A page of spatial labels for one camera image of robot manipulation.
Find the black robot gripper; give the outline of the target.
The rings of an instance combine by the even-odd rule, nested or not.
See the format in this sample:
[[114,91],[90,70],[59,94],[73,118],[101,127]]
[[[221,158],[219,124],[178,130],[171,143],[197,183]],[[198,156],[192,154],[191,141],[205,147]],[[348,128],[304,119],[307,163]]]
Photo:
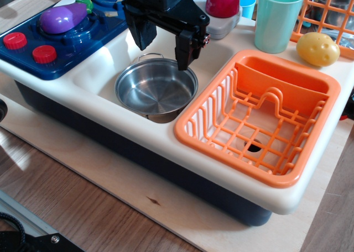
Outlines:
[[141,51],[157,35],[157,26],[176,35],[175,58],[180,71],[199,58],[208,35],[209,17],[194,0],[124,0],[128,29]]

